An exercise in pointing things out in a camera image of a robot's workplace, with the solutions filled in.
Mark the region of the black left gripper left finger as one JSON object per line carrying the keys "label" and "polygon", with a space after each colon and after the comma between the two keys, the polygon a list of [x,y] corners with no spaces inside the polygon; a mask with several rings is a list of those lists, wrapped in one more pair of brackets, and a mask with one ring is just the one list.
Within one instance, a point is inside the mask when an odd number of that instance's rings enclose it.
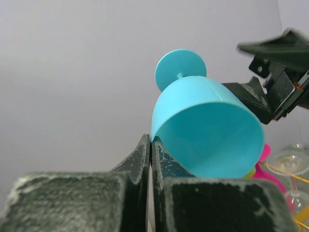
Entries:
{"label": "black left gripper left finger", "polygon": [[151,140],[108,172],[38,172],[19,178],[0,215],[3,232],[145,232]]}

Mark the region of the pink plastic wine glass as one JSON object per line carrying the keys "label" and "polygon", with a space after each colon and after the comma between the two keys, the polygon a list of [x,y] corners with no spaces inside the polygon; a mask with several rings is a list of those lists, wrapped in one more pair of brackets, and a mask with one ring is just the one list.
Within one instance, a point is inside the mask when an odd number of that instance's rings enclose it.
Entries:
{"label": "pink plastic wine glass", "polygon": [[287,190],[285,188],[285,186],[283,185],[283,183],[273,174],[264,171],[261,167],[260,167],[260,163],[263,162],[264,160],[266,160],[268,158],[268,156],[271,154],[271,147],[268,144],[264,145],[263,148],[263,152],[259,158],[259,161],[256,163],[255,165],[255,174],[252,176],[252,178],[255,179],[266,179],[268,181],[273,182],[282,192],[282,194],[284,195]]}

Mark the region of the clear wine glass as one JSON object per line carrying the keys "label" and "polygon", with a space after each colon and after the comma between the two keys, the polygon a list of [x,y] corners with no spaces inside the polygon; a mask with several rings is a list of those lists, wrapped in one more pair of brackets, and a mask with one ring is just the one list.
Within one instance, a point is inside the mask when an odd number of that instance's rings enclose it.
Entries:
{"label": "clear wine glass", "polygon": [[292,213],[296,215],[305,209],[309,204],[309,195],[298,189],[294,179],[295,175],[304,174],[309,170],[309,157],[301,145],[290,145],[272,153],[266,159],[266,166],[273,173],[288,178],[290,190],[284,197]]}

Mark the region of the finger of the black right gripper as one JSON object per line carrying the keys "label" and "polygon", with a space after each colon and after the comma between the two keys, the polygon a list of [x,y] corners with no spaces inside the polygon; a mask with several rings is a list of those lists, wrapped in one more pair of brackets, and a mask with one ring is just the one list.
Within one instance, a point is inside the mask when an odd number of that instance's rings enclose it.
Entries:
{"label": "finger of the black right gripper", "polygon": [[247,83],[223,83],[261,123],[267,125],[273,119],[273,111],[267,100],[259,79],[253,76]]}
{"label": "finger of the black right gripper", "polygon": [[268,40],[238,43],[237,49],[301,73],[309,69],[309,37],[293,28]]}

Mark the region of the blue plastic wine glass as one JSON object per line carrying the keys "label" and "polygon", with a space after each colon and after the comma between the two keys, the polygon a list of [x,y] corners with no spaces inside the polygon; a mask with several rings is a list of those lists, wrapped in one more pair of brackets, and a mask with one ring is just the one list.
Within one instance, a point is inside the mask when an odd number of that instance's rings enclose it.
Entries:
{"label": "blue plastic wine glass", "polygon": [[160,90],[151,138],[202,178],[243,178],[258,162],[265,135],[260,120],[223,84],[207,77],[188,49],[164,55],[155,69]]}

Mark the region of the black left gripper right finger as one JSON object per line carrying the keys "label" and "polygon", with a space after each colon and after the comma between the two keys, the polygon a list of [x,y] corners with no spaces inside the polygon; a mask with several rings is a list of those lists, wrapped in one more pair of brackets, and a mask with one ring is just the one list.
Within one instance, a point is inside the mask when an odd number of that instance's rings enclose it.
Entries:
{"label": "black left gripper right finger", "polygon": [[152,143],[158,232],[295,232],[283,195],[259,179],[198,178]]}

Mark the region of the green plastic wine glass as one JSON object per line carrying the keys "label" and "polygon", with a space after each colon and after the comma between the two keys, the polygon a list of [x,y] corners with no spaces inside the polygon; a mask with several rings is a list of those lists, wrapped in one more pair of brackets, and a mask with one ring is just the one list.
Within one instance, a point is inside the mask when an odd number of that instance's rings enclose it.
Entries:
{"label": "green plastic wine glass", "polygon": [[252,178],[256,172],[256,168],[253,167],[243,178]]}

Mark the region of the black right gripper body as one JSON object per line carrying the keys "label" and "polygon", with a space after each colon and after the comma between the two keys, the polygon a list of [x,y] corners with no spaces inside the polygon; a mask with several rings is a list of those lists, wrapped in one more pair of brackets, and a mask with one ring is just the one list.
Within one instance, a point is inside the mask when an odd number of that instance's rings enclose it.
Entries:
{"label": "black right gripper body", "polygon": [[252,77],[248,86],[259,104],[253,112],[261,121],[286,117],[297,105],[303,104],[309,91],[309,70],[295,71],[283,65],[254,56],[249,70]]}

